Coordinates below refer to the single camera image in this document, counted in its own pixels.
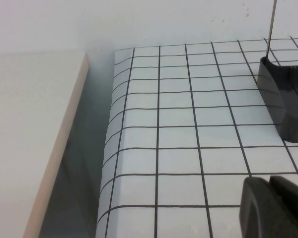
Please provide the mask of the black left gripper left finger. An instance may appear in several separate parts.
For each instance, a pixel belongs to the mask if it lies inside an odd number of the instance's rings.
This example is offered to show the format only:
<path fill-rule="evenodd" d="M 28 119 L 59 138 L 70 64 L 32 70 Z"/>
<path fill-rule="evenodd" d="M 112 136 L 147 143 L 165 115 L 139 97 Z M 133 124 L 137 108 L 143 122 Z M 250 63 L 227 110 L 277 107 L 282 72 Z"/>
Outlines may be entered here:
<path fill-rule="evenodd" d="M 244 180 L 239 220 L 244 238 L 298 237 L 298 227 L 281 197 L 262 178 Z"/>

